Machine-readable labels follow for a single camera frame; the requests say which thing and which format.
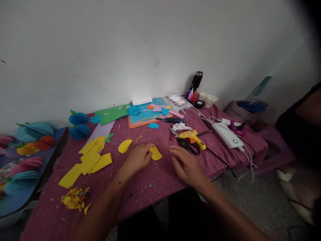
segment tape roll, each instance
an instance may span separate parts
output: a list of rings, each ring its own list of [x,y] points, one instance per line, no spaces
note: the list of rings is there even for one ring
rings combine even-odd
[[[198,100],[195,102],[194,107],[197,109],[201,109],[205,105],[204,101]]]

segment scissors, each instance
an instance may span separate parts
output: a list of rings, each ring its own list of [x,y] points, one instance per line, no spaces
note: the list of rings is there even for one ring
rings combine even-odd
[[[185,139],[180,138],[180,136],[177,134],[177,132],[174,131],[172,128],[170,128],[170,130],[175,135],[175,138],[177,139],[177,141],[181,147],[183,147],[187,151],[192,152],[194,155],[199,155],[201,153],[201,150],[197,145],[189,143]]]

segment person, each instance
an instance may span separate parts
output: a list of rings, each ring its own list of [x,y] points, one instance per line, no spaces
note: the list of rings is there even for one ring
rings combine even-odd
[[[149,164],[152,156],[149,149],[153,146],[151,143],[142,144],[130,152],[112,182],[92,204],[68,240],[107,238],[117,223],[116,214],[122,194],[131,178]],[[198,237],[202,240],[270,240],[202,174],[195,157],[182,147],[169,148],[177,176],[190,186],[169,197],[170,230],[165,231],[155,222],[157,218],[151,214],[149,207],[118,224],[118,240],[191,240]],[[196,192],[208,202],[211,215]]]
[[[315,201],[321,201],[321,82],[277,119],[276,129],[297,159],[277,169],[281,186],[298,215],[315,224]]]

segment white tissue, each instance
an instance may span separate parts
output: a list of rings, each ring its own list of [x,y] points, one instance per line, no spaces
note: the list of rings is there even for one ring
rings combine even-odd
[[[185,123],[177,123],[177,124],[175,124],[175,125],[173,125],[173,130],[174,131],[180,131],[180,130],[190,130],[190,131],[192,131],[193,129],[192,128],[190,128],[190,127],[187,127],[187,126],[185,126]]]

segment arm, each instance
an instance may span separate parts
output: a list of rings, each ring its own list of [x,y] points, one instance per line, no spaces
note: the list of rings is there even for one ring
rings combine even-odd
[[[87,215],[73,231],[71,240],[105,240],[113,227],[121,196],[135,173],[144,169],[152,156],[154,144],[142,144],[129,154],[112,182],[92,205]]]
[[[178,177],[200,193],[237,240],[270,240],[240,210],[238,210],[202,174],[197,160],[184,148],[171,146],[173,165]]]
[[[321,90],[310,95],[295,111],[307,122],[321,127]]]

